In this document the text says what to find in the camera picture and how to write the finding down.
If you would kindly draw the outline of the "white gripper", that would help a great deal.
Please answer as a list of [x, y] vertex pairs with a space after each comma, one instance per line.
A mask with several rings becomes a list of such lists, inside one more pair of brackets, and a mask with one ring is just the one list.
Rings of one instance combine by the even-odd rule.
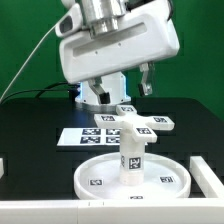
[[140, 65], [140, 95], [151, 95], [155, 71], [151, 61], [173, 57], [179, 50], [170, 11], [167, 2], [150, 2], [119, 18], [114, 32], [93, 38], [85, 30], [64, 38], [59, 52], [65, 79], [72, 84], [88, 80], [98, 103], [105, 105], [110, 103], [110, 94], [99, 76]]

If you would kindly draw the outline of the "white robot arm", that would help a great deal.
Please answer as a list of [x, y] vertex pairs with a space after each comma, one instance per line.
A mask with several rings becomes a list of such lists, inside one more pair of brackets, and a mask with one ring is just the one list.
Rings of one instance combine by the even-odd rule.
[[65, 79], [81, 85], [79, 101], [112, 106], [129, 100], [123, 72], [139, 68], [139, 92], [152, 93], [153, 63], [179, 50], [172, 0], [62, 0], [68, 12], [55, 32], [62, 39]]

